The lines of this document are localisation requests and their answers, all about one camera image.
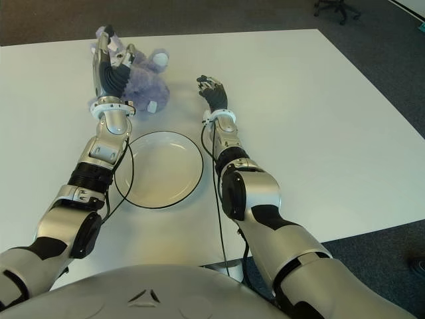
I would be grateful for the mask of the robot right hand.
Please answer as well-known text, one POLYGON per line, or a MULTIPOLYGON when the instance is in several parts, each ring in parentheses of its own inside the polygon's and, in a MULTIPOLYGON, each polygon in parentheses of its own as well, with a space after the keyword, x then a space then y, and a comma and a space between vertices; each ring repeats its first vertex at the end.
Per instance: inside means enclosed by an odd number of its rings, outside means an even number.
POLYGON ((197 84, 199 95, 207 101, 211 113, 228 108, 226 91, 220 81, 210 76, 201 75, 197 78, 197 84))

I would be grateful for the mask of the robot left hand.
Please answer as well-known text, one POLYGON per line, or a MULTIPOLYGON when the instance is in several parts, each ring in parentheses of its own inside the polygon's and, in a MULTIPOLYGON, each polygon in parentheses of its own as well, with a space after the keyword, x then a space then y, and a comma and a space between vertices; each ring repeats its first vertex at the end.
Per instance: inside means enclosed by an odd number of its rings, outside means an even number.
POLYGON ((118 48, 118 38, 111 25, 106 25, 97 38, 93 52, 92 73, 97 99, 120 99, 128 84, 130 70, 135 59, 135 47, 130 44, 118 52, 121 57, 112 63, 110 50, 118 48))

